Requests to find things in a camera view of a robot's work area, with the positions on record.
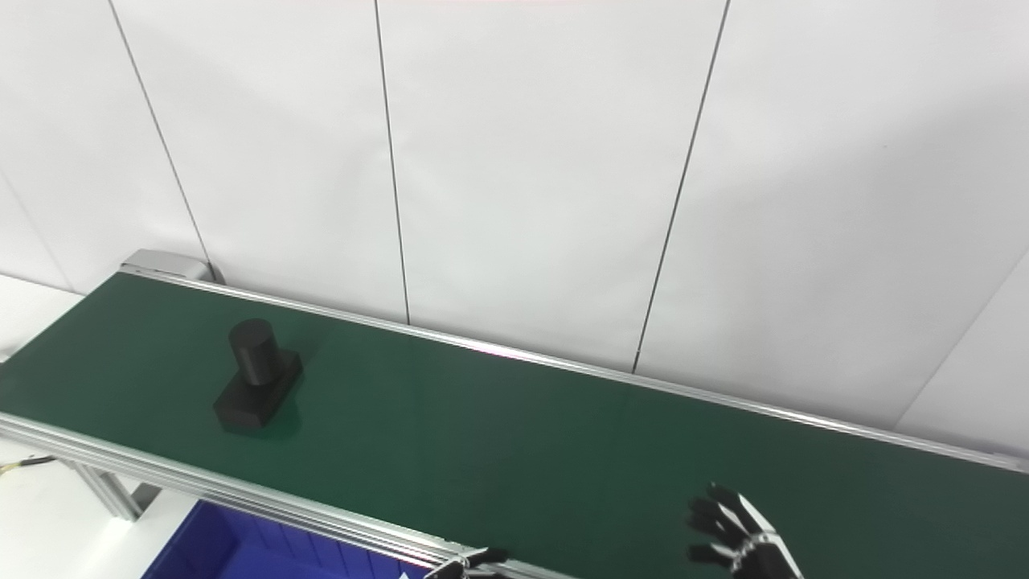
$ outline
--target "black object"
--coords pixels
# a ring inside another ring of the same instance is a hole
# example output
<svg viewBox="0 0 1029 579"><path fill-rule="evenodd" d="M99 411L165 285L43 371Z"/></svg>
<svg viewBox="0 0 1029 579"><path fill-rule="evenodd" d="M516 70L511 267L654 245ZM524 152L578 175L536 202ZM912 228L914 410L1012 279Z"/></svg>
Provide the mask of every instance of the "black object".
<svg viewBox="0 0 1029 579"><path fill-rule="evenodd" d="M476 571L475 568L484 563L504 563L505 560L507 560L507 551L496 547L465 551L447 559L446 563L430 571L425 579L468 579L471 577L502 579L503 575Z"/></svg>
<svg viewBox="0 0 1029 579"><path fill-rule="evenodd" d="M228 342L240 371L215 401L214 413L223 425L263 428L300 374L300 357L279 350L272 325L260 319L237 324Z"/></svg>
<svg viewBox="0 0 1029 579"><path fill-rule="evenodd" d="M689 560L729 570L733 579L804 579L772 523L739 493L711 483L689 503L687 523L717 542L690 545Z"/></svg>

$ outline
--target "black block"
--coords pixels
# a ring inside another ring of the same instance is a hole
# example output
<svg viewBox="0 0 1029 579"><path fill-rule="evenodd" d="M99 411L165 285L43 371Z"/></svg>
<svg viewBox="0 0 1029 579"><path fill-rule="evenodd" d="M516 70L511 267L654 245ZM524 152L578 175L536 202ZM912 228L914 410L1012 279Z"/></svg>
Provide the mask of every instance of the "black block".
<svg viewBox="0 0 1029 579"><path fill-rule="evenodd" d="M247 384L237 372L214 403L214 413L223 425L260 429L268 425L300 374L300 357L295 352L279 351L282 373L261 386Z"/></svg>

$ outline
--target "white floor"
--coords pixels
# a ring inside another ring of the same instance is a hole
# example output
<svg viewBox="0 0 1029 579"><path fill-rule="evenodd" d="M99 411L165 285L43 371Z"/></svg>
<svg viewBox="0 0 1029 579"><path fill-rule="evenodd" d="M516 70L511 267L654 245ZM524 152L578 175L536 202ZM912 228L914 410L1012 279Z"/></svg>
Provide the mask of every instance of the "white floor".
<svg viewBox="0 0 1029 579"><path fill-rule="evenodd" d="M0 276L0 362L80 299ZM39 455L0 438L0 464ZM194 503L163 491L130 523L111 517L63 464L14 469L0 476L0 577L138 579Z"/></svg>

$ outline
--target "metal leg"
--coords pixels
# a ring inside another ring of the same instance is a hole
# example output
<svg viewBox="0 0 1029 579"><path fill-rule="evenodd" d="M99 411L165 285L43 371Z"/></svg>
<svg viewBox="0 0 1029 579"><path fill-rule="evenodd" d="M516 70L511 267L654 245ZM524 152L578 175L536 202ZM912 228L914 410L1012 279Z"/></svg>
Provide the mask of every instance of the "metal leg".
<svg viewBox="0 0 1029 579"><path fill-rule="evenodd" d="M153 498L161 491L149 484L140 484L132 495L113 474L95 469L88 465L65 461L85 484L93 491L110 513L128 521L137 520Z"/></svg>

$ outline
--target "panel seam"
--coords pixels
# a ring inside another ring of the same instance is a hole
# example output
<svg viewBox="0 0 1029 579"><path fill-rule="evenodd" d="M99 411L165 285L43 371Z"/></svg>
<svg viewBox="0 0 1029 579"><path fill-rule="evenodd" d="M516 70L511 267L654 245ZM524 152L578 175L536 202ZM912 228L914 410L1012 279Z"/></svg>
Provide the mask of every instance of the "panel seam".
<svg viewBox="0 0 1029 579"><path fill-rule="evenodd" d="M961 342L964 341L965 337L968 335L968 332L970 332L971 329L979 322L979 319L983 318L983 315L986 313L987 309L990 307L990 304L992 304L993 301L997 298L997 295L1000 294L1001 289L1003 289L1004 285L1007 284L1007 281L1010 280L1012 276L1015 275L1015 272L1019 268L1019 265L1022 264L1022 261L1025 260L1026 255L1029 255L1029 246L1027 246L1022 251L1022 254L1019 256L1018 259L1015 259L1015 264L1012 265L1012 267L1007 270L1007 275L1005 275L1004 278L1000 281L1000 284L997 285L995 291L992 294L990 294L990 297L987 298L986 303L983 304L983 307L981 307L979 312L975 313L975 316L972 317L971 322L968 324L968 326L965 327L964 331L961 332L961 335L958 336L957 341L954 342L954 346L951 347L951 350L947 351L947 354L944 355L944 357L941 359L939 364L936 365L936 367L929 374L929 377L926 378L925 383L918 389L918 392L915 393L915 396L911 398L911 402L909 402L908 405L904 406L904 409L900 412L900 418L898 418L896 423L894 423L892 430L896 431L898 428L900 428L900 423L903 423L904 418L908 417L908 413L911 412L911 409L915 407L915 403L918 402L918 399L922 396L922 393L925 392L925 389L929 387L929 384L932 383L932 379L936 377L936 374L939 374L939 371L944 368L944 365L946 365L947 361L950 360L951 357L954 355L954 351L958 350L958 347L961 346Z"/></svg>
<svg viewBox="0 0 1029 579"><path fill-rule="evenodd" d="M3 170L3 167L0 167L0 178L3 179L3 182L7 183L7 188L10 189L10 194L11 196L14 197L14 203L17 203L17 206L22 209L22 213L25 215L25 220L29 221L29 226L32 227L32 232L36 233L36 237L39 239L39 244L43 246L43 250L45 250L46 254L50 257L50 260L54 262L54 266L57 267L58 273L61 274L61 278L64 279L65 283L68 284L67 291L74 292L77 294L75 286L72 285L71 283L71 279L68 278L68 274L65 273L64 267L61 266L61 261L58 260L57 253L54 252L54 249L50 247L50 244L46 242L46 238L43 237L42 229L39 228L38 224L36 224L36 219L32 217L32 213L29 212L29 207L26 206L25 201L22 200L22 195L19 194L17 189L14 188L14 183L10 182L10 178L7 176L7 173Z"/></svg>
<svg viewBox="0 0 1029 579"><path fill-rule="evenodd" d="M121 43L125 44L126 53L129 55L129 62L132 64L133 72L136 74L136 81L139 82L139 88L143 93L143 100L146 102L146 108L150 112L150 118L153 120L153 126L157 131L157 138L161 140L161 146L165 150L165 156L168 158L168 165L172 169L172 176L175 178L175 185L179 189L179 194L182 196L182 203L185 205L186 214L189 215L189 221L192 223L193 231L197 233L197 241L200 243L200 248L204 251L204 258L209 264L211 263L211 254L207 251L207 244L204 243L204 237L200 232L200 226L197 224L197 217L193 215L192 207L189 205L189 200L186 197L185 188L182 187L182 179L179 178L179 171L175 167L175 160L172 159L172 151L168 148L168 141L165 139L165 132L161 130L161 122L157 121L157 113L153 110L153 103L150 102L150 94L146 91L146 84L143 82L143 75L139 72L139 66L136 64L136 57L132 52L132 47L129 45L129 38L126 36L126 31L121 27L121 19L118 17L118 11L114 8L114 1L107 0L107 5L111 8L111 15L114 16L114 25L118 28L118 35L121 36Z"/></svg>
<svg viewBox="0 0 1029 579"><path fill-rule="evenodd" d="M407 266L403 258L403 231L400 227L400 195L396 186L396 160L393 155L393 123L389 112L389 93L386 88L386 55L383 51L383 30L379 17L379 0L375 0L376 40L379 42L379 70L383 79L383 105L386 112L386 142L389 145L389 170L393 182L393 210L396 212L396 240L400 248L400 281L403 283L403 312L411 325L411 303L407 300Z"/></svg>
<svg viewBox="0 0 1029 579"><path fill-rule="evenodd" d="M650 299L647 301L646 314L643 316L643 328L640 330L640 339L636 345L636 357L633 360L631 373L636 373L636 368L640 363L640 353L643 351L643 338L646 336L647 325L650 323L650 311L653 309L653 299L658 294L658 282L661 280L661 272L665 265L665 255L668 253L668 242L672 238L672 227L675 224L675 214L679 210L679 200L682 197L682 187L686 181L686 171L689 169L689 159L694 155L694 145L697 143L697 132L701 125L701 115L704 113L704 103L707 101L708 88L711 85L711 76L714 73L715 61L718 58L718 47L721 45L721 35L725 30L725 20L729 17L729 6L733 0L725 0L725 7L721 11L721 22L718 23L718 34L714 39L714 48L711 50L711 62L708 64L707 77L704 79L704 89L701 92L701 101L697 106L697 117L694 119L694 130L689 135L689 145L686 147L686 158L682 164L682 173L679 176L679 187L675 192L675 202L672 204L672 214L668 220L668 229L665 231L665 243L661 247L661 257L658 259L658 270L653 276L653 286L650 288Z"/></svg>

